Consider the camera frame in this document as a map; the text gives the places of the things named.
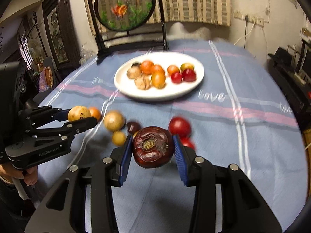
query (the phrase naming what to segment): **human hand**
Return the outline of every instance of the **human hand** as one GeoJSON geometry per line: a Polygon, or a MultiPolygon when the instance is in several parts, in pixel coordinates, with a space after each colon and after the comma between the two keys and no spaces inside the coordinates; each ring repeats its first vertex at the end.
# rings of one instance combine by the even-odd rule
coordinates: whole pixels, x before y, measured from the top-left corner
{"type": "MultiPolygon", "coordinates": [[[[34,185],[38,180],[38,167],[34,166],[26,170],[24,182],[27,186],[34,185]]],[[[0,165],[0,176],[5,180],[12,182],[12,178],[20,179],[23,177],[23,172],[15,169],[10,162],[0,165]]]]}

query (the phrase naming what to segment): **person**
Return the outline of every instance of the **person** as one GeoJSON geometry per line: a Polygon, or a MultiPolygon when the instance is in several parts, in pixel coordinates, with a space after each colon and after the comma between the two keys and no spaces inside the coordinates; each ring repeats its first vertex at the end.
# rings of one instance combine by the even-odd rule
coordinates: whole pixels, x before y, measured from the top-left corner
{"type": "MultiPolygon", "coordinates": [[[[22,171],[15,169],[10,162],[0,165],[0,207],[7,210],[17,226],[25,230],[27,222],[35,211],[31,200],[20,198],[12,178],[23,178],[22,171]]],[[[28,186],[34,185],[38,180],[38,167],[27,169],[24,181],[28,186]]]]}

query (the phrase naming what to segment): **goldfish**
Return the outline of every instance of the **goldfish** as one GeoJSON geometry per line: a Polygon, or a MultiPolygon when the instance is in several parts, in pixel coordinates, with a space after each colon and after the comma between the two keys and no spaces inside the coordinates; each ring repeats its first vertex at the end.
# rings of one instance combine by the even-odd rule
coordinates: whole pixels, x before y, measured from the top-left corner
{"type": "Polygon", "coordinates": [[[127,7],[124,4],[121,6],[116,5],[114,8],[111,8],[112,13],[115,14],[117,17],[123,17],[126,13],[126,10],[127,7]]]}

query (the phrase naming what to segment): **picture frame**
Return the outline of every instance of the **picture frame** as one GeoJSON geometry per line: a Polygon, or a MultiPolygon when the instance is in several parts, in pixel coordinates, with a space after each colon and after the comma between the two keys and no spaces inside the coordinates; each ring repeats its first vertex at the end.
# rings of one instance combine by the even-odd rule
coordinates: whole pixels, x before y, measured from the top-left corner
{"type": "Polygon", "coordinates": [[[44,0],[42,11],[55,65],[62,77],[66,77],[80,66],[69,0],[44,0]]]}

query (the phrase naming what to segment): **electrical outlet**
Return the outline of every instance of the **electrical outlet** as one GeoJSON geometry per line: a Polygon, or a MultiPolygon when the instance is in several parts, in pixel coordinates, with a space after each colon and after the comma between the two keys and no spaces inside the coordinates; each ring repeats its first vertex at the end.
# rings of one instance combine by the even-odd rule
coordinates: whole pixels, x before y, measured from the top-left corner
{"type": "Polygon", "coordinates": [[[249,21],[252,22],[252,23],[256,23],[257,22],[257,17],[254,16],[254,15],[250,15],[249,16],[249,21]]]}
{"type": "Polygon", "coordinates": [[[234,10],[233,14],[235,18],[243,19],[243,13],[241,11],[234,10]]]}
{"type": "Polygon", "coordinates": [[[257,18],[257,23],[256,24],[258,24],[261,27],[263,27],[264,24],[265,24],[265,20],[263,18],[257,18]]]}
{"type": "Polygon", "coordinates": [[[252,14],[250,14],[250,13],[245,13],[245,14],[243,15],[243,20],[245,20],[245,17],[246,17],[246,16],[248,16],[248,22],[249,22],[249,23],[254,23],[254,22],[256,22],[256,20],[257,20],[257,17],[254,16],[254,15],[252,15],[252,14]]]}

